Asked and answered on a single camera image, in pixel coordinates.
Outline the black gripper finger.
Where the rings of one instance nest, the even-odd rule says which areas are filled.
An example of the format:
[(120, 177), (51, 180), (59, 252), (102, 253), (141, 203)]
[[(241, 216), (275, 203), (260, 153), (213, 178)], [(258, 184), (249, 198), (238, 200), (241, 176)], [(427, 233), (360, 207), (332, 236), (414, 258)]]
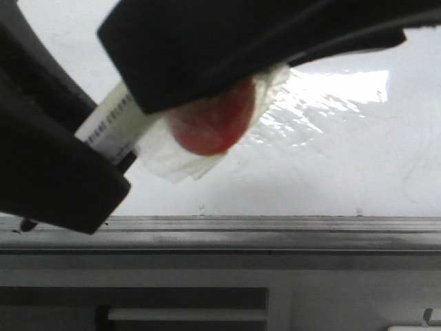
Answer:
[(16, 1), (1, 2), (1, 211), (22, 230), (48, 223), (96, 232), (130, 191), (126, 156), (113, 165), (75, 132), (95, 102), (40, 41)]
[(392, 48), (438, 26), (439, 1), (120, 1), (99, 40), (148, 113), (279, 63)]

